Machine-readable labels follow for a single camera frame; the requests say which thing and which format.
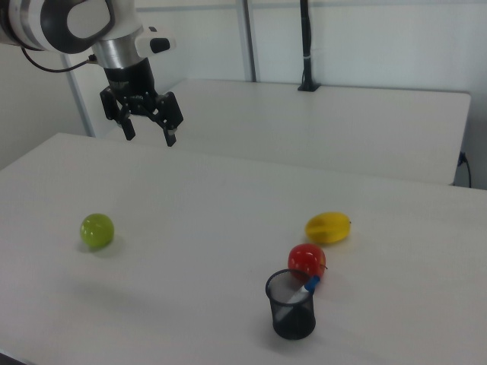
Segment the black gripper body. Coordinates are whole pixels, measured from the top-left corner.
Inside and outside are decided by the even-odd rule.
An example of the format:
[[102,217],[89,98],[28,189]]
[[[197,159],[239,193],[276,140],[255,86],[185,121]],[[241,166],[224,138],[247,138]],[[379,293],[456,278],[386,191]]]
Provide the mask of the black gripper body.
[[126,68],[105,68],[104,72],[116,99],[120,103],[128,103],[131,113],[155,111],[158,93],[148,59]]

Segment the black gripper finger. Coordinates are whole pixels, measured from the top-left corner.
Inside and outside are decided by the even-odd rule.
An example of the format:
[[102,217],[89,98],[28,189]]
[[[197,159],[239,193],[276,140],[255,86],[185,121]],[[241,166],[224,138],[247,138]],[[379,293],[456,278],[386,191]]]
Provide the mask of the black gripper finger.
[[167,146],[172,147],[177,141],[176,130],[183,121],[183,114],[176,96],[169,91],[165,94],[150,96],[149,100],[148,118],[162,128]]
[[103,111],[108,120],[115,121],[123,130],[127,141],[135,137],[135,129],[130,120],[130,108],[126,100],[119,100],[110,87],[100,92]]

